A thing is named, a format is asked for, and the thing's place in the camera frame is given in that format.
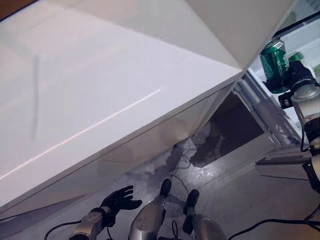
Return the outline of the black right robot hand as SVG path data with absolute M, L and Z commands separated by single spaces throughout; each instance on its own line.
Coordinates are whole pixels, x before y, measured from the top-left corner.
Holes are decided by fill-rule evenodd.
M 266 81 L 263 84 L 273 94 L 296 90 L 303 81 L 311 83 L 316 81 L 316 74 L 304 59 L 292 61 L 289 65 L 281 62 L 271 64 L 266 68 L 265 75 Z

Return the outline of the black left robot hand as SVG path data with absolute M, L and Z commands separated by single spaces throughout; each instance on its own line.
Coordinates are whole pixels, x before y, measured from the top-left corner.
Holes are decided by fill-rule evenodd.
M 101 203 L 101 208 L 108 208 L 109 213 L 116 216 L 120 210 L 135 210 L 143 203 L 142 200 L 134 200 L 133 186 L 129 185 L 119 190 L 114 191 L 107 196 Z

